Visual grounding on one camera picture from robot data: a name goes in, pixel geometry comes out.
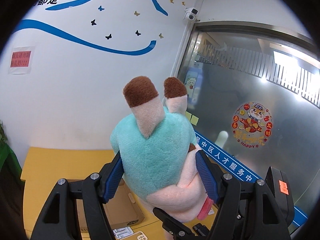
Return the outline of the green potted plant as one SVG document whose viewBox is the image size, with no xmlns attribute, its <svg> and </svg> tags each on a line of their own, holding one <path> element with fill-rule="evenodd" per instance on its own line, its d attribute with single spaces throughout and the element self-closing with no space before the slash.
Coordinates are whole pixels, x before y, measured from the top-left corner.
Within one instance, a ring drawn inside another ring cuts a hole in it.
<svg viewBox="0 0 320 240">
<path fill-rule="evenodd" d="M 7 142 L 7 136 L 5 135 L 2 121 L 0 122 L 0 144 L 1 146 Z"/>
</svg>

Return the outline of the yellow sticky notes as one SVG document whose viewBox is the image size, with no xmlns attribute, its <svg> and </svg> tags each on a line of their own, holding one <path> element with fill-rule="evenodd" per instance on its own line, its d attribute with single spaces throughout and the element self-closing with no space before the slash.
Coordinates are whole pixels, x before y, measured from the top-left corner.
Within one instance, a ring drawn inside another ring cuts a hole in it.
<svg viewBox="0 0 320 240">
<path fill-rule="evenodd" d="M 190 123 L 194 126 L 197 125 L 197 123 L 199 122 L 199 118 L 189 112 L 185 113 L 186 118 L 190 121 Z"/>
</svg>

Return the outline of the red paper notice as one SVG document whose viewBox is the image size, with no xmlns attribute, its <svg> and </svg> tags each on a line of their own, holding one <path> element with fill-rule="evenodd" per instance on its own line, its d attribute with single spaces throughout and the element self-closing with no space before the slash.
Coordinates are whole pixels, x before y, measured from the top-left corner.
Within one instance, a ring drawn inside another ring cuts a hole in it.
<svg viewBox="0 0 320 240">
<path fill-rule="evenodd" d="M 35 47 L 15 47 L 11 51 L 9 74 L 30 74 Z"/>
</svg>

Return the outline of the clear phone case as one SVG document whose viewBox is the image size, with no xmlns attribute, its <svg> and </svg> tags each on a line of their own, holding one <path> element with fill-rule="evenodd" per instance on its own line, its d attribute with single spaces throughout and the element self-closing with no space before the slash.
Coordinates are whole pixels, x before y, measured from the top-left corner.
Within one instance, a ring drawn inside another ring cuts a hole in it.
<svg viewBox="0 0 320 240">
<path fill-rule="evenodd" d="M 129 226 L 125 228 L 114 229 L 113 233 L 116 239 L 148 240 L 148 237 L 144 232 L 134 232 Z"/>
</svg>

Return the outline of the round cartoon window sticker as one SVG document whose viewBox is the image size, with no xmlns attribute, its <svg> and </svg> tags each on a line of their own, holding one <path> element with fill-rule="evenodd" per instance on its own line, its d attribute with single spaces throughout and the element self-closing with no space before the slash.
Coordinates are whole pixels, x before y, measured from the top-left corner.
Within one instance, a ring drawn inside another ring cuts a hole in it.
<svg viewBox="0 0 320 240">
<path fill-rule="evenodd" d="M 246 102 L 239 106 L 232 118 L 233 137 L 247 149 L 265 146 L 272 129 L 270 109 L 258 102 Z"/>
</svg>

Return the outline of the pink pig plush toy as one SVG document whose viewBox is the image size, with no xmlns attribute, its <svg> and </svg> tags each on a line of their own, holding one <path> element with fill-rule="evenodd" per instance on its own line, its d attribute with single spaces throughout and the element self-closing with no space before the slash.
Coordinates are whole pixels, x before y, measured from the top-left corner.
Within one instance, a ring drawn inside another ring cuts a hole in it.
<svg viewBox="0 0 320 240">
<path fill-rule="evenodd" d="M 116 125 L 110 141 L 121 156 L 125 183 L 149 211 L 162 209 L 182 223 L 205 219 L 213 201 L 196 168 L 200 146 L 185 116 L 184 84 L 167 78 L 160 98 L 152 81 L 138 76 L 123 94 L 131 114 Z"/>
</svg>

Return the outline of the green cabinet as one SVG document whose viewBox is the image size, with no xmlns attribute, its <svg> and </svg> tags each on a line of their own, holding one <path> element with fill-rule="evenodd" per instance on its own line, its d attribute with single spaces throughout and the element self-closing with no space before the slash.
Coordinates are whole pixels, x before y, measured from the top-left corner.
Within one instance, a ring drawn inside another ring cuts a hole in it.
<svg viewBox="0 0 320 240">
<path fill-rule="evenodd" d="M 1 171 L 7 167 L 15 178 L 20 179 L 22 168 L 16 154 L 6 143 L 1 144 Z"/>
</svg>

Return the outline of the brown cardboard box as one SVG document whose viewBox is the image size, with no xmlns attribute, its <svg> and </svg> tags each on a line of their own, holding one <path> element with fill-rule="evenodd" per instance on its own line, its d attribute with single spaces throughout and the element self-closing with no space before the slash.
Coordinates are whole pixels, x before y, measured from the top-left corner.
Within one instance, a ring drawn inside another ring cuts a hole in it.
<svg viewBox="0 0 320 240">
<path fill-rule="evenodd" d="M 120 180 L 114 197 L 103 204 L 103 208 L 111 229 L 134 226 L 145 218 L 133 193 L 123 179 Z"/>
</svg>

